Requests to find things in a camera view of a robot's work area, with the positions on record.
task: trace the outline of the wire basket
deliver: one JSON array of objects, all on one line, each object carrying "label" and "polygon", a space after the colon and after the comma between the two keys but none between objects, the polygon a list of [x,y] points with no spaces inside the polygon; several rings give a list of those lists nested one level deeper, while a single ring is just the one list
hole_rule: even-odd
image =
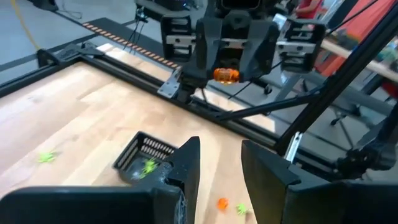
[{"label": "wire basket", "polygon": [[134,184],[142,178],[142,171],[148,160],[152,159],[156,165],[159,165],[176,149],[139,131],[116,159],[113,167],[124,182]]}]

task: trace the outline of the green toy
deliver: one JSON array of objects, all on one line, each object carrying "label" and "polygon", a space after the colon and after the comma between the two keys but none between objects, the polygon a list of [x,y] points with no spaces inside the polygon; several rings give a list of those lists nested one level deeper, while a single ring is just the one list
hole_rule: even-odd
[{"label": "green toy", "polygon": [[53,152],[41,152],[39,157],[39,163],[52,162],[55,159]]},{"label": "green toy", "polygon": [[157,167],[157,164],[156,164],[154,158],[145,161],[145,166],[142,169],[140,178],[142,179],[142,178],[146,177],[146,175],[153,172],[156,169],[156,167]]},{"label": "green toy", "polygon": [[246,206],[243,203],[239,203],[236,206],[236,210],[238,211],[238,215],[245,215],[248,213],[248,209],[246,208]]}]

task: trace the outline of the orange and black tape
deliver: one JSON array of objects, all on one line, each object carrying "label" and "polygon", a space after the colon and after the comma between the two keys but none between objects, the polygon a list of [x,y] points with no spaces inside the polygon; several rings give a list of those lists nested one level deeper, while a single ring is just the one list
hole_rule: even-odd
[{"label": "orange and black tape", "polygon": [[152,53],[152,52],[150,52],[150,51],[148,51],[148,50],[146,50],[146,49],[144,49],[144,48],[142,48],[142,47],[140,47],[140,46],[138,46],[136,44],[133,44],[132,42],[130,42],[128,40],[124,40],[121,37],[117,37],[116,35],[114,35],[114,34],[112,34],[110,32],[107,32],[106,30],[103,30],[103,29],[100,29],[100,28],[98,28],[96,26],[93,26],[93,25],[91,25],[88,22],[86,22],[86,23],[84,23],[82,25],[83,25],[83,27],[86,27],[87,29],[89,29],[89,30],[91,30],[93,32],[96,32],[99,35],[102,35],[103,37],[111,39],[111,40],[113,40],[113,41],[115,41],[115,42],[117,42],[119,44],[126,45],[126,47],[133,48],[136,52],[141,53],[143,56],[145,56],[147,58],[150,58],[150,59],[152,59],[152,60],[154,60],[156,62],[162,63],[163,65],[165,65],[167,67],[170,67],[172,69],[178,69],[178,68],[181,67],[177,63],[174,63],[174,62],[171,62],[171,61],[169,61],[167,59],[164,59],[163,57],[161,57],[161,56],[159,56],[159,55],[157,55],[155,53]]}]

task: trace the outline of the gray floor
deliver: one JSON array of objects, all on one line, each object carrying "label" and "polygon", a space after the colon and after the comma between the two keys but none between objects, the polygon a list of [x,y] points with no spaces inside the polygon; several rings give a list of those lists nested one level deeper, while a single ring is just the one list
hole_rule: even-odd
[{"label": "gray floor", "polygon": [[[70,11],[80,11],[83,16],[78,22],[92,21],[101,17],[107,17],[116,22],[123,23],[131,21],[134,18],[135,5],[133,0],[58,0],[58,5],[65,3],[65,9]],[[51,48],[66,42],[84,37],[92,34],[92,32],[58,16],[54,13],[43,11],[35,8],[30,2],[26,0],[17,0],[21,9],[21,14],[25,19],[26,25],[31,31],[35,41],[42,48]],[[35,53],[35,48],[29,42],[22,29],[17,16],[9,1],[0,2],[0,21],[7,21],[0,23],[0,43],[2,44],[2,51],[0,52],[0,65],[31,55]],[[154,40],[161,41],[160,25],[156,21],[150,21],[142,30],[142,33]],[[101,45],[109,42],[103,37],[95,37],[90,42]],[[36,62],[32,61],[23,65],[11,68],[0,72],[0,82],[4,82],[14,78],[23,73],[30,72],[36,69]],[[353,86],[360,88],[364,85],[364,79],[367,72],[363,72],[353,83]],[[266,79],[272,80],[281,85],[280,70],[277,68]],[[243,84],[224,86],[219,83],[210,82],[209,85],[222,88],[228,93],[235,93]],[[251,105],[259,105],[272,101],[279,92],[278,88],[273,88],[273,92],[266,96],[262,93],[262,89],[251,85],[238,95],[239,98],[249,102]],[[385,99],[386,94],[383,91],[377,91],[374,97]],[[289,124],[297,117],[304,106],[289,108],[286,110],[275,111],[271,114],[271,118],[275,121],[276,133],[282,134]],[[383,116],[372,111],[365,112],[368,116],[377,122],[383,119]],[[336,159],[344,156],[345,150],[350,148],[348,138],[344,134],[343,126],[346,128],[349,138],[353,142],[359,140],[368,129],[360,122],[346,118],[342,125],[330,126],[330,121],[335,119],[335,112],[332,109],[327,109],[322,116],[311,126],[308,132],[304,135],[302,145],[313,150],[320,155]],[[389,172],[370,172],[372,179],[377,180],[398,180],[396,175],[397,166]]]}]

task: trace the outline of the orange object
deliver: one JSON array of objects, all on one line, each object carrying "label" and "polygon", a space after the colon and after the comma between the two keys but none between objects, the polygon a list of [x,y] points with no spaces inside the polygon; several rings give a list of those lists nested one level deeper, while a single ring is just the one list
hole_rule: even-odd
[{"label": "orange object", "polygon": [[225,211],[228,207],[228,199],[227,198],[220,198],[217,202],[217,208],[221,211]]},{"label": "orange object", "polygon": [[213,78],[222,84],[232,84],[239,82],[239,71],[231,68],[216,68]]}]

